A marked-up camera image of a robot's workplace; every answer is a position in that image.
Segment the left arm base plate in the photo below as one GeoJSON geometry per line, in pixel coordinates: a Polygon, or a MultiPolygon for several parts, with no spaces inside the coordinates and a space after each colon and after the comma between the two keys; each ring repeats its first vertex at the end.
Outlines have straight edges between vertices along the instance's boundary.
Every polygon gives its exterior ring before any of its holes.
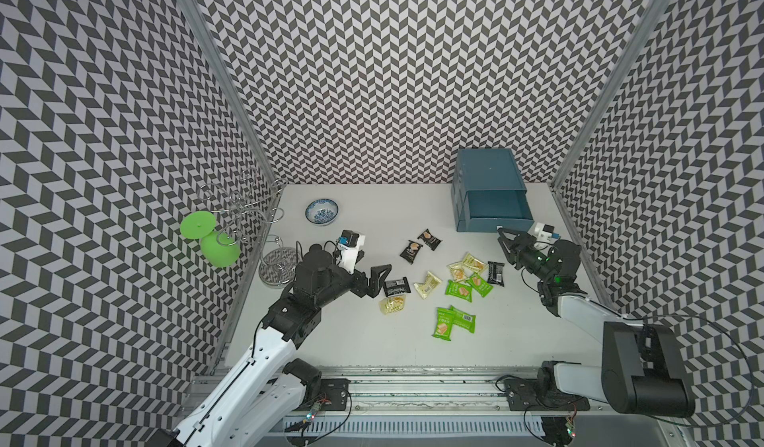
{"type": "Polygon", "coordinates": [[[290,411],[308,411],[317,402],[322,405],[320,411],[346,411],[349,403],[350,380],[344,377],[331,377],[319,383],[305,386],[300,383],[298,399],[300,404],[290,411]]]}

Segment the teal three-drawer cabinet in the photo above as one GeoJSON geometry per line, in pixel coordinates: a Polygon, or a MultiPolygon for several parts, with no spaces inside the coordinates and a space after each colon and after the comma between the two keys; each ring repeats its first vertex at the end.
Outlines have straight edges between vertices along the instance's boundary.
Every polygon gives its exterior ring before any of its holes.
{"type": "Polygon", "coordinates": [[[509,148],[459,150],[451,195],[459,232],[527,232],[533,226],[527,188],[509,148]]]}

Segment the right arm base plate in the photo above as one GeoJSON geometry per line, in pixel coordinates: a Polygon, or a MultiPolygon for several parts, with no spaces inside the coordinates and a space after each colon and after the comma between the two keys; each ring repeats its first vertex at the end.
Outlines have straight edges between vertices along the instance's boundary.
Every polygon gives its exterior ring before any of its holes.
{"type": "Polygon", "coordinates": [[[570,411],[585,412],[591,409],[589,400],[583,396],[566,394],[556,390],[541,393],[536,381],[520,377],[506,377],[501,381],[505,398],[512,412],[570,411]]]}

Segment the yellow cookie packet bottom left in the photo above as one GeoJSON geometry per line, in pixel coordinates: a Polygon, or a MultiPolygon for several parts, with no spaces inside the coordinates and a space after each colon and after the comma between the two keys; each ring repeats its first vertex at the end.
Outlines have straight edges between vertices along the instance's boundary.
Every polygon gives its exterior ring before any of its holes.
{"type": "Polygon", "coordinates": [[[405,296],[386,297],[380,301],[379,308],[383,315],[391,315],[401,312],[405,308],[405,303],[405,296]]]}

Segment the aluminium front rail frame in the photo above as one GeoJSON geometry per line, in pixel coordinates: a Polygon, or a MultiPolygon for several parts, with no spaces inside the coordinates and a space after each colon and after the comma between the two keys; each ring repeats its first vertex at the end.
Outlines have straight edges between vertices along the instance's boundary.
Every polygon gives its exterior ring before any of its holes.
{"type": "MultiPolygon", "coordinates": [[[[626,418],[605,403],[589,400],[585,412],[512,412],[501,381],[520,377],[536,381],[527,369],[499,375],[480,369],[323,369],[322,380],[350,380],[346,411],[318,411],[305,431],[292,438],[447,438],[521,436],[583,445],[581,428],[595,419],[614,428],[626,418]]],[[[308,411],[293,411],[265,436],[285,435],[308,411]]]]}

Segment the green cookie packet bottom left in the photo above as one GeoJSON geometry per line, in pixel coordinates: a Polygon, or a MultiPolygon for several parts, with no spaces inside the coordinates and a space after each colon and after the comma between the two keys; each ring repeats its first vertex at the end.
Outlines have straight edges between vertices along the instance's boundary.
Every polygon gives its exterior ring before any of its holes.
{"type": "Polygon", "coordinates": [[[452,310],[446,308],[438,308],[433,337],[442,341],[450,342],[454,320],[455,313],[452,310]]]}

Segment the black cookie packet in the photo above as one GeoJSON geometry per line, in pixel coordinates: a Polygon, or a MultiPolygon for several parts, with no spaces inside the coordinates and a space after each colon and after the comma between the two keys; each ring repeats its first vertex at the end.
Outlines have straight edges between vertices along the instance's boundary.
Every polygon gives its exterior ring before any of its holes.
{"type": "Polygon", "coordinates": [[[421,243],[409,240],[403,251],[400,253],[400,257],[409,264],[414,264],[422,247],[423,245],[421,243]]]}
{"type": "Polygon", "coordinates": [[[426,246],[428,246],[431,250],[435,251],[439,245],[442,243],[442,240],[435,236],[429,229],[425,229],[419,236],[418,239],[421,240],[426,246]]]}
{"type": "Polygon", "coordinates": [[[503,278],[503,269],[505,269],[505,264],[501,262],[489,261],[487,267],[489,268],[489,272],[487,272],[487,283],[493,286],[505,285],[505,278],[503,278]]]}
{"type": "Polygon", "coordinates": [[[384,282],[383,290],[386,298],[404,296],[411,292],[407,277],[397,280],[386,280],[384,282]]]}

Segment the green cookie packet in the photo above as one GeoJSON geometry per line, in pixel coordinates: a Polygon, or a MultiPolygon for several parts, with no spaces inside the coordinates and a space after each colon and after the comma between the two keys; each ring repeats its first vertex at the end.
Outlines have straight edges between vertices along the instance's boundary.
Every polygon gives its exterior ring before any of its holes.
{"type": "Polygon", "coordinates": [[[450,342],[454,320],[455,313],[452,310],[446,308],[438,308],[433,337],[442,341],[450,342]]]}
{"type": "Polygon", "coordinates": [[[467,330],[473,334],[476,331],[476,316],[468,314],[455,306],[451,306],[449,311],[453,314],[453,324],[457,327],[467,330]]]}
{"type": "Polygon", "coordinates": [[[472,288],[482,297],[485,298],[491,291],[493,291],[493,285],[491,285],[486,279],[483,279],[478,273],[473,273],[469,279],[469,284],[472,288]]]}
{"type": "Polygon", "coordinates": [[[447,296],[458,298],[468,303],[473,302],[473,287],[469,283],[449,280],[445,293],[447,296]]]}

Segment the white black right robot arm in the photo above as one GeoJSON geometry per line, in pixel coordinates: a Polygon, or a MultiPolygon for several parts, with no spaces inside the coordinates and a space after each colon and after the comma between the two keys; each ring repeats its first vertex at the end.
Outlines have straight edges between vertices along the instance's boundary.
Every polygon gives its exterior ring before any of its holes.
{"type": "Polygon", "coordinates": [[[577,283],[579,245],[557,240],[542,249],[528,232],[501,227],[497,234],[507,262],[536,277],[541,305],[601,347],[597,367],[566,361],[543,363],[534,386],[543,404],[560,408],[569,402],[594,400],[624,414],[694,415],[692,382],[671,329],[625,318],[592,300],[577,283]]]}

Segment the blue white porcelain bowl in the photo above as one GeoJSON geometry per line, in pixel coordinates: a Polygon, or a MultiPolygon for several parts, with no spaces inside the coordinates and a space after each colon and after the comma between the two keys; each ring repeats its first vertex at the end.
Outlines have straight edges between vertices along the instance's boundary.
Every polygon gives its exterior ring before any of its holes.
{"type": "Polygon", "coordinates": [[[329,198],[320,198],[312,201],[304,212],[306,220],[316,226],[332,224],[339,214],[338,204],[329,198]]]}

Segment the yellow cookie packet top right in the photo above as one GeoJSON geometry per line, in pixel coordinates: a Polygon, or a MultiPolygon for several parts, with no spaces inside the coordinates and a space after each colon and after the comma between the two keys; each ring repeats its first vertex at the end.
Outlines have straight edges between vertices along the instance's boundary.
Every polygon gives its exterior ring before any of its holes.
{"type": "Polygon", "coordinates": [[[473,256],[471,253],[466,253],[462,259],[462,264],[472,271],[473,273],[483,274],[487,270],[487,263],[481,261],[481,259],[473,256]]]}

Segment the green plastic cup lower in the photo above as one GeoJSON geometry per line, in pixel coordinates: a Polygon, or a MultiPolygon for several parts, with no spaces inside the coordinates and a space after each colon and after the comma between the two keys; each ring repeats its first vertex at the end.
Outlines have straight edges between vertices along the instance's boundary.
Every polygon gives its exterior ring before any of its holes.
{"type": "Polygon", "coordinates": [[[241,256],[239,243],[221,231],[213,231],[202,238],[200,248],[207,261],[216,268],[228,268],[241,256]]]}

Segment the green plastic cup upper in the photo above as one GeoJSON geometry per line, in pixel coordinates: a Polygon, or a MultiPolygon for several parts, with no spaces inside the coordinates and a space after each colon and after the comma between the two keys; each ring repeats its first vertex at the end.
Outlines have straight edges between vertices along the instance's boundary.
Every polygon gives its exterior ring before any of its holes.
{"type": "Polygon", "coordinates": [[[196,211],[185,216],[180,223],[184,238],[199,240],[212,233],[217,225],[216,215],[210,211],[196,211]]]}

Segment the yellow cookie packet center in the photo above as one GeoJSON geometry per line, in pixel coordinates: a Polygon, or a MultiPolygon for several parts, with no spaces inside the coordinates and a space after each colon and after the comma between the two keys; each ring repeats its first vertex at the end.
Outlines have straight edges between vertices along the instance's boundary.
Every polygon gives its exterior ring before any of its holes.
{"type": "Polygon", "coordinates": [[[442,283],[438,276],[428,271],[423,282],[414,283],[414,289],[423,300],[426,300],[442,283]]]}

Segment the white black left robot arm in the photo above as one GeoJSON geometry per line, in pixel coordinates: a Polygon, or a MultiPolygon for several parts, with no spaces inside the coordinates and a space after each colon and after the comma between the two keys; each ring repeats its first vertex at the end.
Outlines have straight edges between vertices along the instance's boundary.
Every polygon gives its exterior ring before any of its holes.
{"type": "Polygon", "coordinates": [[[320,398],[322,373],[296,352],[322,319],[322,308],[347,292],[376,298],[392,267],[369,273],[341,266],[349,248],[310,246],[294,277],[255,329],[226,377],[173,430],[158,429],[149,446],[255,446],[285,416],[320,398]]]}

